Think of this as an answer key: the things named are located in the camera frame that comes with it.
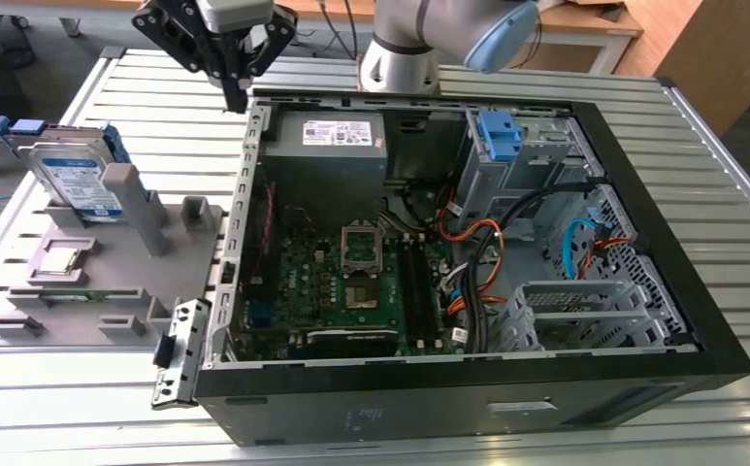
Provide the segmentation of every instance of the blue drive latch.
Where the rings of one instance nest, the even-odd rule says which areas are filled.
[[[513,114],[498,110],[478,112],[483,139],[490,147],[490,159],[510,162],[521,152],[522,129],[513,120]]]

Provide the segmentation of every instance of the floor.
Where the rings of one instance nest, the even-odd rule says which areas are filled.
[[[55,19],[31,18],[27,32],[29,40],[37,54],[37,62],[18,71],[23,91],[34,103],[31,117],[57,121],[69,105],[82,80],[106,46],[153,49],[154,45],[127,24],[106,24],[85,20],[81,25],[83,36],[71,39]],[[361,44],[367,44],[370,37],[362,35]],[[330,44],[331,33],[327,31],[303,31],[299,45],[289,47],[291,56],[342,58],[343,49],[338,43]],[[735,154],[739,163],[750,174],[750,111],[726,134],[723,141]],[[0,195],[15,190],[23,177],[25,169],[0,145]],[[0,211],[7,201],[0,201]]]

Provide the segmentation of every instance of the metal bracket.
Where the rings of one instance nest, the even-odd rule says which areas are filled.
[[[195,299],[174,308],[170,330],[155,345],[154,364],[159,367],[151,407],[190,408],[197,406],[194,389],[205,341],[210,302]]]

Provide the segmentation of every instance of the slotted metal surface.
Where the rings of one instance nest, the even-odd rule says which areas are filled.
[[[683,116],[653,80],[543,72],[477,75],[443,67],[442,88],[598,103],[689,257],[750,355],[750,192],[705,129]],[[337,60],[281,59],[258,85],[353,89],[355,68]],[[63,123],[110,120],[162,201],[206,195],[230,207],[241,170],[243,116],[226,114],[221,90],[161,52],[103,59]],[[0,310],[49,225],[47,197],[26,179],[0,217]],[[217,266],[211,266],[215,276]],[[687,395],[606,431],[238,449],[202,409],[150,410],[155,370],[149,351],[0,351],[0,461],[130,464],[270,459],[349,464],[387,454],[395,463],[750,465],[750,377]]]

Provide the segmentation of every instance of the side panel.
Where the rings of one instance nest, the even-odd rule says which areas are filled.
[[[613,425],[679,396],[701,379],[687,380],[298,393],[199,402],[241,446],[361,442]]]

